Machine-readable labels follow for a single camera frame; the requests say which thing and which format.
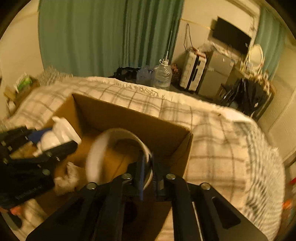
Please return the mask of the white tape roll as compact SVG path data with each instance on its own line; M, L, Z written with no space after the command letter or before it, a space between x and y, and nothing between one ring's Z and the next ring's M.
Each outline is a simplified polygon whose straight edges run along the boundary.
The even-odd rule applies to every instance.
M137 162L141 152L144 153L145 165L150 164L151 151L135 134L122 128L102 132L86 158L87 181L98 185L112 181L126 173L128 165Z

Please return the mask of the white cloth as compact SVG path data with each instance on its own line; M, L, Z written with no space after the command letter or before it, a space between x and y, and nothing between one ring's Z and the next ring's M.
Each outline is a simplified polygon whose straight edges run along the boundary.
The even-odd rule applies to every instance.
M79 191L86 183L85 170L72 162L68 162L66 174L62 177L56 177L54 183L54 191L57 196Z

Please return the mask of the small bedside cardboard box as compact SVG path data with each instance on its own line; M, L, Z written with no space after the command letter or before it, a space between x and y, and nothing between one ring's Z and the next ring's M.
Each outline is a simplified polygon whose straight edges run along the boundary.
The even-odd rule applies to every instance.
M31 77L31 79L33 81L32 85L25 87L19 93L16 92L15 87L5 87L4 97L6 98L6 104L10 116L12 116L16 112L16 110L20 107L20 104L28 97L28 95L35 88L40 87L39 81L36 78Z

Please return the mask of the open cardboard box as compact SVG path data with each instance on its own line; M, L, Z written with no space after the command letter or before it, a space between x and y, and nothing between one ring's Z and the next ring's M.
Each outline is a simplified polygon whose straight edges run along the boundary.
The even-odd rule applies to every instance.
M152 181L152 161L184 174L192 145L182 126L106 101L71 95L43 129L30 133L25 156L4 162L1 207L10 209L54 190L57 196L89 182L108 183L139 162L138 190Z

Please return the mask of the green white product box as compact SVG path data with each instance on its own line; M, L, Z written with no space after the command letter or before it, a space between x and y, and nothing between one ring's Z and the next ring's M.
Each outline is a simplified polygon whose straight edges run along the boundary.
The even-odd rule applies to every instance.
M27 75L27 73L24 73L21 75L18 80L16 81L14 87L17 93L22 91L25 87L31 86L33 83L31 77Z

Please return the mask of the green white checkered quilt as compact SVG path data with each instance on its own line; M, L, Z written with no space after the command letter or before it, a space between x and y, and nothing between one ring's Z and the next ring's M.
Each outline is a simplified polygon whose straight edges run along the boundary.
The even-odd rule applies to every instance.
M237 209L268 240L274 240L279 229L285 195L285 169L276 147L271 146L262 130L254 124L236 122L246 142L246 188Z

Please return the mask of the large clear water jug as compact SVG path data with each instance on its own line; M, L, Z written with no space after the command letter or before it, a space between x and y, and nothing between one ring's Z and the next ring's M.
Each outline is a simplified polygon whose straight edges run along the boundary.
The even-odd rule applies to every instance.
M152 86L159 89L169 90L173 76L168 59L161 59L152 73Z

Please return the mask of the black jacket on chair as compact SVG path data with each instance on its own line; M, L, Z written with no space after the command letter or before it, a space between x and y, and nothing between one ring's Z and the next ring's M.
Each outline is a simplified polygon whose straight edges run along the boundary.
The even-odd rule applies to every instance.
M234 108L258 121L271 104L274 87L262 78L240 78L233 85L221 84L217 100L222 106Z

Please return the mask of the teal curtain left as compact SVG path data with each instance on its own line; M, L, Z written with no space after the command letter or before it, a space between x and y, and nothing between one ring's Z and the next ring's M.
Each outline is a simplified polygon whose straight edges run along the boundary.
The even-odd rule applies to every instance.
M40 1L44 67L110 77L120 67L171 58L183 1Z

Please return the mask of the teal curtain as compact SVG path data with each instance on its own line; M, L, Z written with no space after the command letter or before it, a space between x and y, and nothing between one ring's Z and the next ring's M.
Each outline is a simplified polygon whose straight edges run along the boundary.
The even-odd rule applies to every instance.
M259 44L264 55L262 71L272 79L285 46L286 29L266 7L261 7L258 30L254 43Z
M40 1L44 67L110 77L120 67L171 58L183 1Z

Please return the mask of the grey mini fridge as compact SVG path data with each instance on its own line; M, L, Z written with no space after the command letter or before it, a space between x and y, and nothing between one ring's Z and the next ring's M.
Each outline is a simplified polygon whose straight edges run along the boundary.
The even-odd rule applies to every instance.
M221 84L225 84L235 64L235 59L217 50L208 53L208 59L202 78L197 87L199 96L213 99Z

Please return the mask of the white louvered wardrobe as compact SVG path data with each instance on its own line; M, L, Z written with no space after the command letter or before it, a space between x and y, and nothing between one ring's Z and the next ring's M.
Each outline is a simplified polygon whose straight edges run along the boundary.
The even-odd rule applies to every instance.
M286 160L295 152L295 47L284 48L271 83L276 92L259 125Z

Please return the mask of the white oval vanity mirror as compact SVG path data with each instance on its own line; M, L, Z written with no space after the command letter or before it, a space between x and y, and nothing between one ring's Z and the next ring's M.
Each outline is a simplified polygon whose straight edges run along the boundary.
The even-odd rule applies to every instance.
M257 71L264 64L263 50L260 44L254 44L248 51L245 63L250 71Z

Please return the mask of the teal curtain right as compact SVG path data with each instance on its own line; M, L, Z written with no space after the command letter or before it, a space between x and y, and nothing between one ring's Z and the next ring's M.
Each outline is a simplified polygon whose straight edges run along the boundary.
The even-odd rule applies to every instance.
M258 30L254 43L259 44L264 55L262 71L272 79L285 46L286 29L266 7L261 7Z

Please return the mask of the black wall television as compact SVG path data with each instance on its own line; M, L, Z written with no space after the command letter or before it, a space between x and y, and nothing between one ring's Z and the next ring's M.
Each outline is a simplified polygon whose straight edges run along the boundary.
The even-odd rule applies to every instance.
M251 42L249 35L220 17L215 23L212 37L245 55Z

